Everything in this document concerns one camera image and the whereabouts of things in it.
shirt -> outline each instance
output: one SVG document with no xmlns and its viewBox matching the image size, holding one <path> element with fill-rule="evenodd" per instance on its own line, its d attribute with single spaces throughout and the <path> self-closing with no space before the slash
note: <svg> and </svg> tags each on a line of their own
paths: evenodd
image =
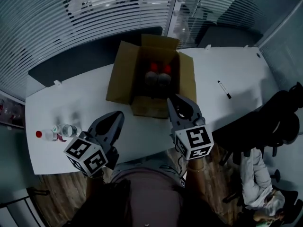
<svg viewBox="0 0 303 227">
<path fill-rule="evenodd" d="M 182 197 L 173 189 L 180 185 L 171 177 L 146 168 L 120 173 L 113 182 L 130 180 L 133 227 L 176 227 Z"/>
<path fill-rule="evenodd" d="M 268 203 L 264 203 L 265 198 L 272 190 L 272 185 L 268 186 L 255 201 L 248 203 L 246 208 L 249 210 L 259 210 L 269 216 L 274 216 L 279 209 L 283 208 L 285 197 L 280 191 L 276 191 L 273 198 Z"/>
</svg>

cardboard box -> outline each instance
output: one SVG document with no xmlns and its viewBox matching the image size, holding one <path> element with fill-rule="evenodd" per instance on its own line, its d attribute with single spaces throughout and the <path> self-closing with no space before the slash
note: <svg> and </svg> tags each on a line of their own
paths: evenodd
<svg viewBox="0 0 303 227">
<path fill-rule="evenodd" d="M 142 45 L 121 41 L 107 90 L 107 101 L 129 104 L 134 115 L 168 118 L 167 97 L 177 93 L 196 102 L 193 59 L 176 48 L 179 40 L 142 35 Z M 171 66 L 171 83 L 152 93 L 144 86 L 150 62 Z"/>
</svg>

person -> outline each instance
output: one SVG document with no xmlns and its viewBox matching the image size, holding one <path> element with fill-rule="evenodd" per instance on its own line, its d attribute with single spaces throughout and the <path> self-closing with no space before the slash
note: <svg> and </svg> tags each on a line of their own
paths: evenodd
<svg viewBox="0 0 303 227">
<path fill-rule="evenodd" d="M 241 154 L 240 175 L 242 195 L 247 209 L 254 210 L 254 220 L 269 226 L 284 217 L 285 197 L 273 189 L 271 177 L 259 149 L 253 148 L 249 157 Z"/>
<path fill-rule="evenodd" d="M 87 200 L 66 225 L 225 227 L 205 200 L 203 169 L 189 160 L 184 188 L 166 152 L 118 164 L 110 183 L 87 178 Z"/>
</svg>

window blinds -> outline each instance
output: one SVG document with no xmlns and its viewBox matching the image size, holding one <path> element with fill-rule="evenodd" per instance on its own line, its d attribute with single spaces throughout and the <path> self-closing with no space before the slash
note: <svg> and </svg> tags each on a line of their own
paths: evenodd
<svg viewBox="0 0 303 227">
<path fill-rule="evenodd" d="M 217 23 L 250 27 L 261 12 L 249 0 L 184 0 L 174 29 L 180 48 L 196 47 L 207 28 Z"/>
<path fill-rule="evenodd" d="M 0 89 L 25 98 L 27 72 L 79 44 L 161 26 L 175 0 L 0 0 Z"/>
<path fill-rule="evenodd" d="M 268 36 L 298 0 L 183 0 L 174 37 L 180 48 L 196 47 L 209 26 L 227 26 Z"/>
</svg>

black chair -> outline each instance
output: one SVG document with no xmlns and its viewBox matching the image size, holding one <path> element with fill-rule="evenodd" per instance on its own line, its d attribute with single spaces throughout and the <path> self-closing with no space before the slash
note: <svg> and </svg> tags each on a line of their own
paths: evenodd
<svg viewBox="0 0 303 227">
<path fill-rule="evenodd" d="M 289 92 L 279 91 L 259 111 L 253 111 L 240 119 L 214 131 L 214 141 L 228 150 L 221 160 L 224 165 L 232 153 L 245 152 L 249 157 L 254 147 L 264 152 L 264 147 L 273 147 L 273 156 L 277 147 L 291 144 L 295 141 L 300 123 L 294 114 L 303 107 L 303 87 L 300 83 L 293 86 Z"/>
<path fill-rule="evenodd" d="M 271 179 L 275 179 L 278 183 L 281 179 L 280 171 L 277 169 L 273 175 L 270 176 Z"/>
<path fill-rule="evenodd" d="M 297 217 L 299 216 L 302 208 L 303 208 L 303 201 L 298 199 L 298 192 L 297 191 L 286 191 L 273 186 L 274 189 L 280 191 L 285 197 L 285 217 L 283 221 L 275 221 L 271 227 L 278 227 L 285 224 L 293 223 Z"/>
<path fill-rule="evenodd" d="M 252 0 L 233 1 L 229 8 L 218 18 L 216 23 L 207 21 L 208 14 L 213 13 L 211 10 L 204 7 L 198 7 L 197 9 L 203 11 L 203 17 L 189 17 L 188 28 L 190 30 L 198 30 L 195 38 L 195 43 L 198 45 L 198 48 L 205 47 L 205 44 L 211 44 L 213 47 L 245 46 L 247 44 L 249 44 L 249 46 L 254 46 L 254 44 L 263 36 L 261 33 L 251 30 L 255 25 L 254 14 L 258 14 L 259 11 Z M 204 36 L 208 34 L 209 28 L 216 29 L 211 33 L 211 38 L 204 41 Z M 219 37 L 221 40 L 216 40 L 216 34 L 220 34 Z"/>
<path fill-rule="evenodd" d="M 303 215 L 301 216 L 295 227 L 302 227 L 302 226 L 303 226 Z"/>
</svg>

